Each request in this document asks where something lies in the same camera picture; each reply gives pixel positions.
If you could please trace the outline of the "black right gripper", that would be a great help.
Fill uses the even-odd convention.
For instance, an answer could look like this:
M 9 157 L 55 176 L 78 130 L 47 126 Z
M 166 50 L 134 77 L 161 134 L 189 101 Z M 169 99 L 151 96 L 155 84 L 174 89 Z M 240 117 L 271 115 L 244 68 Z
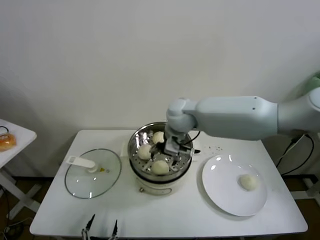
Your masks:
M 154 144 L 149 150 L 150 159 L 153 159 L 156 154 L 163 154 L 164 155 L 165 154 L 165 152 L 164 152 L 165 146 L 166 146 L 165 142 L 158 142 L 158 143 Z M 179 168 L 180 161 L 181 161 L 181 157 L 179 155 L 173 156 L 172 161 L 171 161 L 171 168 Z

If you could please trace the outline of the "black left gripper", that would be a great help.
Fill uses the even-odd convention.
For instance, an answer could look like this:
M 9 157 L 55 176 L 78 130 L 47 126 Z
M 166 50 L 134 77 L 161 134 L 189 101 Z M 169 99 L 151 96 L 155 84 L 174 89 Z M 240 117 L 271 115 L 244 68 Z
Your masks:
M 118 220 L 115 221 L 113 231 L 110 237 L 96 237 L 96 236 L 90 236 L 89 237 L 89 231 L 92 226 L 92 223 L 94 221 L 95 214 L 91 217 L 91 219 L 88 221 L 86 226 L 81 230 L 81 237 L 82 238 L 89 238 L 90 240 L 110 240 L 110 239 L 116 239 L 117 233 L 118 233 Z

